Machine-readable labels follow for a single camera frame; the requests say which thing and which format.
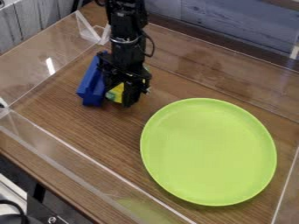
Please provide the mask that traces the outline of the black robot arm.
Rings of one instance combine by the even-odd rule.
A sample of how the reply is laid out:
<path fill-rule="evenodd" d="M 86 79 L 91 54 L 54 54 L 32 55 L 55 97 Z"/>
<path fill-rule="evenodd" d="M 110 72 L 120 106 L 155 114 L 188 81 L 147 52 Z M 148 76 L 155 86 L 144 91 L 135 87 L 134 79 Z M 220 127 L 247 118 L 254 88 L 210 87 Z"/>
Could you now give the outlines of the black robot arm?
<path fill-rule="evenodd" d="M 104 0 L 110 25 L 111 52 L 99 52 L 98 69 L 104 78 L 108 93 L 123 85 L 120 103 L 130 108 L 140 94 L 148 93 L 152 75 L 146 69 L 146 57 L 155 54 L 155 42 L 147 35 L 148 13 L 144 0 Z"/>

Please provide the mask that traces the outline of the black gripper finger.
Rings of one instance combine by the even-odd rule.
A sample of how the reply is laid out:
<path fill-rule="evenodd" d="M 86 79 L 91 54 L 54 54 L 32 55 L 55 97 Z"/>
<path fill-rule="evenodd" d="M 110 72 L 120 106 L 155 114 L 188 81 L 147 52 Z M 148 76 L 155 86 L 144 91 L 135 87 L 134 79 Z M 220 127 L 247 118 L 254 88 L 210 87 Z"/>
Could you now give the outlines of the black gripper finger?
<path fill-rule="evenodd" d="M 140 94 L 146 92 L 146 85 L 142 81 L 127 81 L 124 83 L 124 92 L 122 97 L 122 104 L 130 108 L 140 98 Z"/>
<path fill-rule="evenodd" d="M 119 71 L 112 69 L 102 69 L 103 79 L 104 79 L 104 86 L 106 86 L 106 93 L 111 90 L 115 86 L 120 83 Z"/>

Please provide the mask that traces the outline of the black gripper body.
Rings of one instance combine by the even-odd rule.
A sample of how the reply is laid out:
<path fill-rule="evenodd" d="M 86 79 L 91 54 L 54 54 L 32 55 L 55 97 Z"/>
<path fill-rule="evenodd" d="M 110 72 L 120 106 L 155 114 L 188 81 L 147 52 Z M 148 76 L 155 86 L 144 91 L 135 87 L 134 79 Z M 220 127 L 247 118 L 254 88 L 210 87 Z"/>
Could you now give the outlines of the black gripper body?
<path fill-rule="evenodd" d="M 100 68 L 112 69 L 115 68 L 119 71 L 120 83 L 127 81 L 142 81 L 144 83 L 144 94 L 148 93 L 150 81 L 152 75 L 146 69 L 144 65 L 140 63 L 122 66 L 114 61 L 111 53 L 107 53 L 102 56 L 103 62 L 100 63 Z"/>

